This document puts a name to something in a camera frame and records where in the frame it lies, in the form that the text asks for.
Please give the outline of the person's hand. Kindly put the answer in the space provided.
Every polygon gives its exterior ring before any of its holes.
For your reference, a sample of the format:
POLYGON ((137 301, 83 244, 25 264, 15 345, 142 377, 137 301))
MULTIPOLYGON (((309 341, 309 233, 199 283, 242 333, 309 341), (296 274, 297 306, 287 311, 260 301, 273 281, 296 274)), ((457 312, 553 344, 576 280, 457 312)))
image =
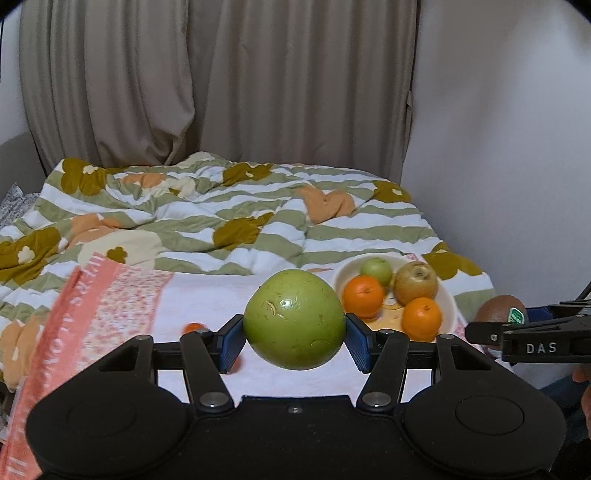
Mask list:
POLYGON ((588 437, 591 437, 591 366, 585 364, 579 366, 572 375, 574 382, 585 384, 585 390, 581 397, 581 408, 585 416, 588 437))

